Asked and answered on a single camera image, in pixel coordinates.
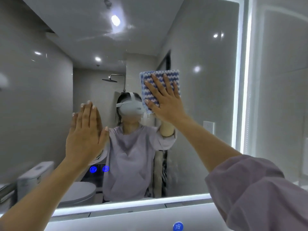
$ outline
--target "neck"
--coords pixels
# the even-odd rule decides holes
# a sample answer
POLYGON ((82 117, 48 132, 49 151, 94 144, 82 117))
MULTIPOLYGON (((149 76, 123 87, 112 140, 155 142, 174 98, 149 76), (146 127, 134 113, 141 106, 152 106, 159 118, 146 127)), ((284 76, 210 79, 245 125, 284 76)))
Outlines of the neck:
POLYGON ((139 127, 139 122, 137 123, 122 123, 123 124, 123 134, 124 135, 129 135, 130 133, 134 132, 137 130, 139 127))

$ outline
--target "ceiling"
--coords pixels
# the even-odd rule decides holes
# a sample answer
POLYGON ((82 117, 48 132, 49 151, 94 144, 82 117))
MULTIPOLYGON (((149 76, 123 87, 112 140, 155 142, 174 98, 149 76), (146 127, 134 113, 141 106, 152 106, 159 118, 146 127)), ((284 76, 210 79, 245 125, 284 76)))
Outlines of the ceiling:
POLYGON ((125 73, 125 53, 156 56, 183 0, 24 0, 74 67, 125 73), (116 27, 111 16, 117 15, 116 27))

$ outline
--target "blue touch button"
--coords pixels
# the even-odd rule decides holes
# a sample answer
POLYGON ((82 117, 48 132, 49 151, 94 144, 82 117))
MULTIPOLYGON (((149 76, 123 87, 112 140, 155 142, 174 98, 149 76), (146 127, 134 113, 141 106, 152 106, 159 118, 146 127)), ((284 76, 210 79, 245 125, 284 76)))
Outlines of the blue touch button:
POLYGON ((173 231, 182 231, 184 229, 184 225, 182 222, 176 222, 173 225, 173 231))
POLYGON ((97 167, 92 166, 92 167, 90 168, 90 173, 95 173, 96 170, 97 170, 97 167))
POLYGON ((103 172, 107 172, 107 171, 109 171, 109 166, 104 166, 103 167, 103 172))

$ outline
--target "folded towel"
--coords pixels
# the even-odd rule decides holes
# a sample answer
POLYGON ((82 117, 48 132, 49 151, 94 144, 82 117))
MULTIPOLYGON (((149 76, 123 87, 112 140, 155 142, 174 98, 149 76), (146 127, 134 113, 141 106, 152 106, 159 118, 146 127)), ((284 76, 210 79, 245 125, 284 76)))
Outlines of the folded towel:
POLYGON ((154 102, 156 104, 156 106, 159 107, 158 100, 153 96, 153 94, 150 92, 150 90, 144 84, 144 81, 147 80, 155 88, 157 88, 155 83, 153 82, 151 74, 155 74, 156 77, 159 79, 159 81, 163 84, 164 87, 166 87, 166 85, 165 85, 165 82, 164 82, 163 75, 167 74, 167 77, 168 77, 168 79, 169 79, 169 81, 171 83, 172 89, 174 89, 173 82, 175 81, 176 84, 177 84, 177 87, 179 89, 179 94, 181 95, 181 93, 180 93, 180 85, 179 85, 179 70, 172 69, 172 70, 159 70, 159 71, 145 71, 145 72, 141 72, 140 73, 140 81, 141 81, 141 87, 142 87, 142 91, 141 91, 142 104, 143 104, 145 110, 147 111, 147 113, 153 113, 153 112, 145 104, 145 102, 144 102, 145 99, 148 99, 148 100, 154 102))

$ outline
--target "vr headset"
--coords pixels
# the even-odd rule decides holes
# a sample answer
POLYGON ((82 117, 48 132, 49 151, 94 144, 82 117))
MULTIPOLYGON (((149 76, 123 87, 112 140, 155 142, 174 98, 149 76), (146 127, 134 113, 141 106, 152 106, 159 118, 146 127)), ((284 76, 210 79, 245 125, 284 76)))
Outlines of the vr headset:
POLYGON ((123 103, 117 103, 116 107, 119 108, 122 115, 142 115, 145 109, 141 101, 135 99, 134 93, 130 92, 132 100, 124 101, 123 103))

